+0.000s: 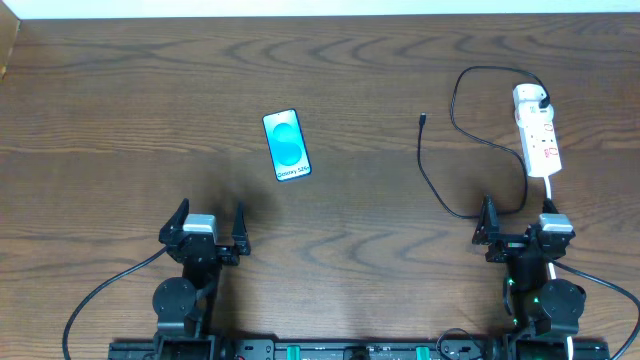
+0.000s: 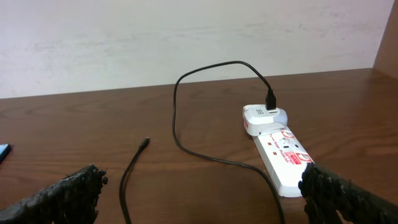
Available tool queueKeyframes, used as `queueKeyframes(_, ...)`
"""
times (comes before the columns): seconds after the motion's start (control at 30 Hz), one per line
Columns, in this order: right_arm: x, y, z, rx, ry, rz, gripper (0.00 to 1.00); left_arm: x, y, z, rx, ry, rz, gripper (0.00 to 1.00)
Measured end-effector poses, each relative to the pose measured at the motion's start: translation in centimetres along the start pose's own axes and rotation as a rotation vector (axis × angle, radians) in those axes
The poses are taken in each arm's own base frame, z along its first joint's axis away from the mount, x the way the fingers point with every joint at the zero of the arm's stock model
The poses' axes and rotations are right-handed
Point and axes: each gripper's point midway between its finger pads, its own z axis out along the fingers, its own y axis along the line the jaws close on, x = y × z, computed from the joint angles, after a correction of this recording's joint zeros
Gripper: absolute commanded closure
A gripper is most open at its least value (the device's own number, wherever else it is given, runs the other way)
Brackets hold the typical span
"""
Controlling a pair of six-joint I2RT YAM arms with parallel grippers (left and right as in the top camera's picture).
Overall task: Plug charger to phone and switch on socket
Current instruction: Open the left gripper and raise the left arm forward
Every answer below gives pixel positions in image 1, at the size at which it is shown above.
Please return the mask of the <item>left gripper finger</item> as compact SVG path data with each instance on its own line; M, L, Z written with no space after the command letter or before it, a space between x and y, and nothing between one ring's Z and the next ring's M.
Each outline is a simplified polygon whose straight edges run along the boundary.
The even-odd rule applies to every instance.
M234 247L240 255L251 254L251 244L244 220L244 206L242 203L237 206L231 236L234 241Z
M169 218L169 220L161 227L160 235L172 235L176 231L181 231L187 216L189 215L189 199L184 198L178 209Z

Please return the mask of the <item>blue Galaxy smartphone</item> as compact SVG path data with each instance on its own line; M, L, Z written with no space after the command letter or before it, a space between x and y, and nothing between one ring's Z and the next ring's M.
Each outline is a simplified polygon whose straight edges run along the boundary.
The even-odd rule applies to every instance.
M310 175L312 165L297 111L290 108L267 114L262 124L276 180L285 182Z

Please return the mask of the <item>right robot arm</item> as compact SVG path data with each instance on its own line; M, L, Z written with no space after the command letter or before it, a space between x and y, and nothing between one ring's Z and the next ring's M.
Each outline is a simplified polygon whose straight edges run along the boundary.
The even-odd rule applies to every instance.
M472 243L487 247L488 262L506 265L503 305L515 321L513 330L490 342L487 358L573 357L570 337L579 332L586 293L582 287L557 278L550 266L566 255L574 237L569 218L549 199L543 201L538 221L524 233L503 233L492 198L484 197Z

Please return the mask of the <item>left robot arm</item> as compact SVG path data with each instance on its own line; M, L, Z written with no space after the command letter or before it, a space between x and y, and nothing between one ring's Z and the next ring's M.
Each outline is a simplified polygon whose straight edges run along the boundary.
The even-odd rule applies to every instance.
M242 256L251 253L242 204L236 210L231 238L231 245L220 244L216 218L191 214L187 199L160 229L159 242L183 270L154 292L152 305L158 320L153 359L235 357L230 340L210 333L210 322L222 269L237 266Z

